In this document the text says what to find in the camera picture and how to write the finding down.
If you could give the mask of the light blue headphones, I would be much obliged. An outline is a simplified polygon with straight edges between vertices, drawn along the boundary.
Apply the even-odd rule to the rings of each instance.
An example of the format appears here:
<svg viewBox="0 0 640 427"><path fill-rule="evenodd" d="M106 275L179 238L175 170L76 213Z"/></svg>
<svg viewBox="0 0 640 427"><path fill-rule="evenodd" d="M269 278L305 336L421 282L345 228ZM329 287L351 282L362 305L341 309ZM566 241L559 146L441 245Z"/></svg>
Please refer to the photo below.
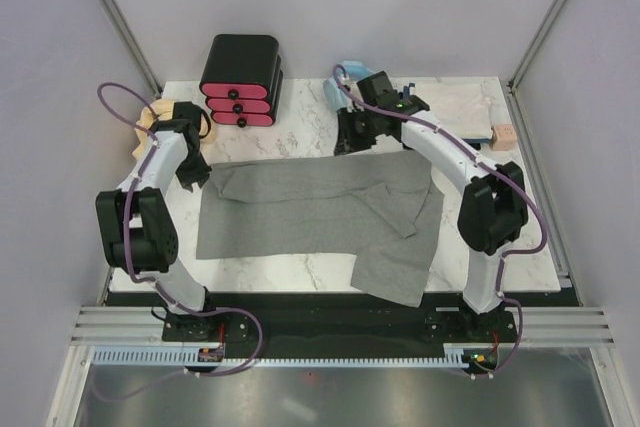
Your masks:
<svg viewBox="0 0 640 427"><path fill-rule="evenodd" d="M341 83L346 90L357 90L355 84L373 74L375 71L360 61L344 60L341 62L345 72L340 74ZM323 82L323 93L327 108L332 112L338 112L350 106L350 98L338 87L333 76Z"/></svg>

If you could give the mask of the yellow t shirt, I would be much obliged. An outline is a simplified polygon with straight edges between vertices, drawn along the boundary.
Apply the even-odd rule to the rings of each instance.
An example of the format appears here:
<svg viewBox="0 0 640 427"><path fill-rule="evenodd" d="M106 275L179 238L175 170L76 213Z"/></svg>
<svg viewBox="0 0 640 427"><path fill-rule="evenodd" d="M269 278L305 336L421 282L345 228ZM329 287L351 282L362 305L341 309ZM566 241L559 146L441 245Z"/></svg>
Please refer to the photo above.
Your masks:
<svg viewBox="0 0 640 427"><path fill-rule="evenodd" d="M195 126L199 139L204 144L212 144L216 139L216 127L200 106L190 101L158 99L151 103L151 108L145 107L141 111L136 122L134 131L139 144L132 152L136 160L139 160L145 151L149 139L148 132L155 132L159 129L159 123L172 120L188 120Z"/></svg>

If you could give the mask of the grey t shirt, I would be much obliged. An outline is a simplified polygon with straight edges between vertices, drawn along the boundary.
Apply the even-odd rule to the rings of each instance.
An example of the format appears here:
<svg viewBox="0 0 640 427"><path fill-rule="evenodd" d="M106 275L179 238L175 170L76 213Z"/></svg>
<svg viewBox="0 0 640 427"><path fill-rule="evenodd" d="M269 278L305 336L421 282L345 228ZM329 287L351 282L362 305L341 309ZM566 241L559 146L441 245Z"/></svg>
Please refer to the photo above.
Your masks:
<svg viewBox="0 0 640 427"><path fill-rule="evenodd" d="M421 154L221 163L202 189L197 258L351 254L351 285L422 301L444 196Z"/></svg>

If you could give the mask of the black pink drawer box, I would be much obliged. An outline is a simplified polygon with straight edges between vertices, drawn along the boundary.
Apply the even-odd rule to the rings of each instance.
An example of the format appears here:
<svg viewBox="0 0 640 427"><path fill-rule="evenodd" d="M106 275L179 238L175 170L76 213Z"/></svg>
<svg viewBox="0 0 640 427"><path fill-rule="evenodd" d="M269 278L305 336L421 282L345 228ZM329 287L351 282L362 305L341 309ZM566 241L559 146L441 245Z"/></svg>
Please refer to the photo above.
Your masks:
<svg viewBox="0 0 640 427"><path fill-rule="evenodd" d="M213 122L239 128L275 124L284 73L271 35L218 34L199 83Z"/></svg>

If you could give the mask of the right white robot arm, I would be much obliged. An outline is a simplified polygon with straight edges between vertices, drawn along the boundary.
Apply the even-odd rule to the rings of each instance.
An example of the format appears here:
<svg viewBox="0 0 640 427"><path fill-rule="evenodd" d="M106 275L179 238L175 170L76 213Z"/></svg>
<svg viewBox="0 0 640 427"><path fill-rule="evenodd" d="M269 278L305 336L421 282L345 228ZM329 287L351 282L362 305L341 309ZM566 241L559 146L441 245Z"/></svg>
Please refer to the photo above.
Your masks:
<svg viewBox="0 0 640 427"><path fill-rule="evenodd" d="M469 249L469 266L457 324L465 338L483 339L505 308L500 256L529 220L522 169L490 160L447 131L424 100L395 90L383 71L357 82L358 97L346 87L344 66L335 65L332 78L354 104L374 115L376 126L425 157L460 193L457 229Z"/></svg>

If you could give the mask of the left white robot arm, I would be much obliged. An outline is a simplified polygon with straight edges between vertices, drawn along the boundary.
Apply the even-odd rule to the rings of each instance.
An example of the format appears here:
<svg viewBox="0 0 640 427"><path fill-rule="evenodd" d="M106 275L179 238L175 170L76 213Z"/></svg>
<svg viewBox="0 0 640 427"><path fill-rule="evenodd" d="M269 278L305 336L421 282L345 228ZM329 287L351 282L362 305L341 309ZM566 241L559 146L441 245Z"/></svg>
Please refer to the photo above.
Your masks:
<svg viewBox="0 0 640 427"><path fill-rule="evenodd" d="M142 152L119 186L96 197L101 240L109 266L120 268L136 284L154 288L165 310L165 341L209 341L219 329L218 314L207 308L208 290L178 258L179 238L165 201L172 180L189 192L210 177L200 147L210 122L191 102L175 102L162 118L150 105L148 121L134 129Z"/></svg>

